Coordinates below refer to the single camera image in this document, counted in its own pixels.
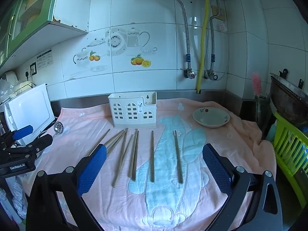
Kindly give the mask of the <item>chrome water valve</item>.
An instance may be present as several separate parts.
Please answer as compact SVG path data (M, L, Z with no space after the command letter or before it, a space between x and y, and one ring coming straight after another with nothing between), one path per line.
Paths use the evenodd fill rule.
M209 79L211 81L217 81L218 75L215 74L211 69L209 69L209 70L205 70L204 78Z

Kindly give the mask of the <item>red water valve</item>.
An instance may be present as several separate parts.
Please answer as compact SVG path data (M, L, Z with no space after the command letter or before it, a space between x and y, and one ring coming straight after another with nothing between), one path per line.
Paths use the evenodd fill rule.
M196 77L196 74L192 71L191 68L187 68L187 69L182 68L182 71L183 71L183 76L185 78L194 79Z

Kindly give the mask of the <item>wooden chopstick seven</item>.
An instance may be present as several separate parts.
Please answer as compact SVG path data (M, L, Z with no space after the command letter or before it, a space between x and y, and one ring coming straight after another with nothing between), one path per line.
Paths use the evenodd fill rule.
M136 181L136 164L137 164L138 139L139 139L139 131L137 130L136 138L135 138L135 146L134 146L133 168L132 168L132 174L131 174L131 179L134 182Z

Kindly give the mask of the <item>wooden chopstick three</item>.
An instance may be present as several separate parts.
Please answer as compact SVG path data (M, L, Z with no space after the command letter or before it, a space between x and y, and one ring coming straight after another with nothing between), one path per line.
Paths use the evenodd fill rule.
M125 131L125 133L122 135L122 137L121 137L119 140L117 140L117 142L116 142L115 144L113 144L113 146L111 146L111 148L107 149L107 156L109 156L109 155L112 153L112 151L114 150L114 148L117 146L117 144L120 142L120 140L121 140L121 139L124 137L124 135L127 133L128 129L126 128L125 130L126 130L126 131Z

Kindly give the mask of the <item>metal wok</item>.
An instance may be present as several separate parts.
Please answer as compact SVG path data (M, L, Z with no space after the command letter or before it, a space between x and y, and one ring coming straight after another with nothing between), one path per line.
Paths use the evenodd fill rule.
M278 113L296 127L307 126L307 93L271 73L270 98Z

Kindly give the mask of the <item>wooden chopstick five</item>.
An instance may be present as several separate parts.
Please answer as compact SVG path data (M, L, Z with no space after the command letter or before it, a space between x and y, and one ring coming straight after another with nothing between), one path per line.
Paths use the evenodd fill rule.
M128 150L129 150L130 144L131 144L131 142L133 140L133 137L134 137L134 134L132 134L131 137L129 138L129 140L128 140L126 146L125 146L125 149L124 149L124 151L122 153L121 160L120 160L120 163L119 163L119 170L120 171L122 170L122 167L124 165L124 160L126 159L126 156L128 154Z

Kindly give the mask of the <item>green wall cabinet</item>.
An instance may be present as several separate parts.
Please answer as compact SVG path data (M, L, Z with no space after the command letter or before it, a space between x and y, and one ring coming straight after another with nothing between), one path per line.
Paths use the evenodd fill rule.
M1 73L89 31L90 0L15 0L1 19Z

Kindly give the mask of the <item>wooden chopstick two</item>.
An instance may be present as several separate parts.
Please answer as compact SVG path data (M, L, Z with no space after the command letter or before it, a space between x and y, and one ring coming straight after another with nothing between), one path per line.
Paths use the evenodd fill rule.
M106 146L107 149L111 148L111 146L113 146L113 144L115 144L117 142L117 140L119 140L122 135L125 133L125 129L121 130L119 133L117 133L115 136L113 136L110 140L108 140L104 145Z

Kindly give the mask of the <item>wooden chopstick eight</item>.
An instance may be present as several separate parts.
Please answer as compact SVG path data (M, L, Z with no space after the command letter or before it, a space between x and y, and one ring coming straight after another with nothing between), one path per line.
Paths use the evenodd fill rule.
M150 180L151 182L155 182L155 164L154 164L154 132L151 131L151 147L150 147Z

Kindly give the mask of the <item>wooden chopstick six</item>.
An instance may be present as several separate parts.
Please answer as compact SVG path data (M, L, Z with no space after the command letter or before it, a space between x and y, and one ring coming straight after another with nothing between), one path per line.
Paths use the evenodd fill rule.
M130 156L130 167L128 171L128 177L132 177L133 173L133 165L134 165L134 156L135 156L135 142L137 137L138 129L135 130L134 136L133 136L133 142L132 142L132 148L131 148L131 156Z

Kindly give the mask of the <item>pink bottle brush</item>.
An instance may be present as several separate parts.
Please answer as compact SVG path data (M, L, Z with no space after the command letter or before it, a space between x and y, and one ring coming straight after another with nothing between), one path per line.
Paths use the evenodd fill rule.
M252 74L252 84L255 96L262 95L262 81L258 73Z

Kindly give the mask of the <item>wooden chopstick one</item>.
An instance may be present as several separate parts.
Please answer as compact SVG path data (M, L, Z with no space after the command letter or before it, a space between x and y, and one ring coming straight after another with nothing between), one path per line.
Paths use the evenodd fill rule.
M94 147L91 149L91 151L88 153L88 157L93 153L93 151L97 148L97 146L100 144L100 142L104 139L104 137L110 132L111 129L108 129L103 136L95 143Z

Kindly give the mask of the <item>metal slotted ladle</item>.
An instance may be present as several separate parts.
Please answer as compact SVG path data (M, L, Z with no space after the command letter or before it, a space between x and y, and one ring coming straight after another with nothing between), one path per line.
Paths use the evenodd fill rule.
M54 137L63 133L64 125L60 121L56 121L55 124L53 125L53 130L54 130L53 135L50 135L47 132L45 132L44 134L39 135L39 137L37 137L37 139L46 138L48 140L53 141Z

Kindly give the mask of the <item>white ceramic dish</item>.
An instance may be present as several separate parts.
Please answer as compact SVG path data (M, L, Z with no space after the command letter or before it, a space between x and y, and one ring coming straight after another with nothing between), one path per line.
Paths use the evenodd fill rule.
M216 107L202 107L193 112L193 119L208 128L219 128L230 121L230 114Z

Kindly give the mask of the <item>wooden chopstick four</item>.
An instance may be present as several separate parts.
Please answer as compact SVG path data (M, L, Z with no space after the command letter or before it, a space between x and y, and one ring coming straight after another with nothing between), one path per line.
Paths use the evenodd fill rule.
M115 188L116 181L117 181L117 178L119 176L120 169L121 169L121 166L122 166L122 159L123 159L125 143L126 143L126 139L127 139L127 131L128 131L128 129L125 131L124 136L123 136L123 142L122 142L122 146L121 146L121 149L120 149L119 160L117 162L115 177L114 177L113 182L112 182L112 187L113 188Z

